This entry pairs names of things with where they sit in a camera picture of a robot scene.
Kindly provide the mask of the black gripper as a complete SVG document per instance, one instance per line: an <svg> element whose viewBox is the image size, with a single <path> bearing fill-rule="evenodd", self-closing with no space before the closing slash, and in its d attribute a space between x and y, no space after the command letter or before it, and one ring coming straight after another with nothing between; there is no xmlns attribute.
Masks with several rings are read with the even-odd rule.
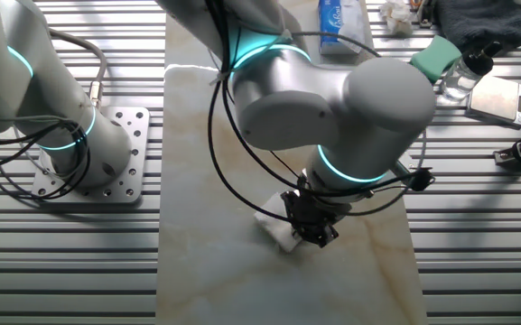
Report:
<svg viewBox="0 0 521 325"><path fill-rule="evenodd" d="M334 225L350 210L348 203L330 203L298 191L286 191L281 199L286 217L292 224L293 239L304 239L320 248L339 236Z"/></svg>

